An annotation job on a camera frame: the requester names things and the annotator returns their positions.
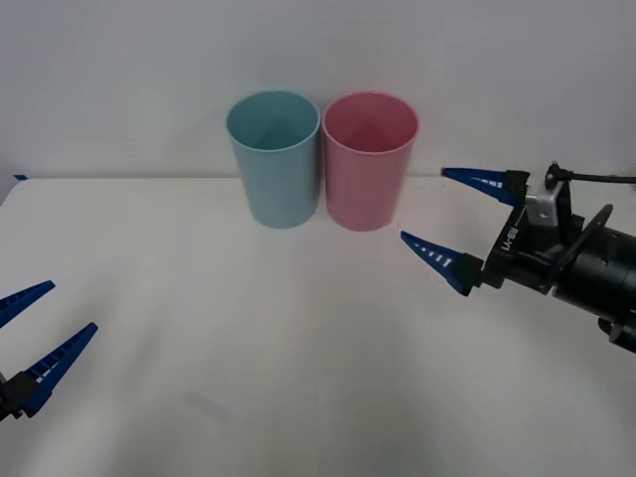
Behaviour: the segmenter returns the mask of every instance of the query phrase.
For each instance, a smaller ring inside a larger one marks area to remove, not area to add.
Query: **white backdrop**
[[[0,172],[232,175],[246,93],[355,89],[422,118],[411,172],[625,172],[633,0],[5,0]]]

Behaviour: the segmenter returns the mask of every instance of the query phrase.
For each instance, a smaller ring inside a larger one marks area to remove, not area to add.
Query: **plastic cup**
[[[327,210],[338,224],[373,231],[392,221],[418,127],[408,104],[382,92],[358,92],[327,109]]]
[[[228,115],[238,167],[254,218],[288,229],[309,220],[320,195],[320,111],[300,94],[251,95]]]

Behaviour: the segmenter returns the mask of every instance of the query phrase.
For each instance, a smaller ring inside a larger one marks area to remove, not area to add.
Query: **white table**
[[[636,232],[636,193],[574,186]],[[508,208],[412,179],[397,221],[485,257]],[[396,228],[255,223],[236,179],[30,180],[0,208],[0,294],[58,287],[0,332],[5,376],[100,329],[3,477],[633,476],[636,356],[508,283],[463,298]]]

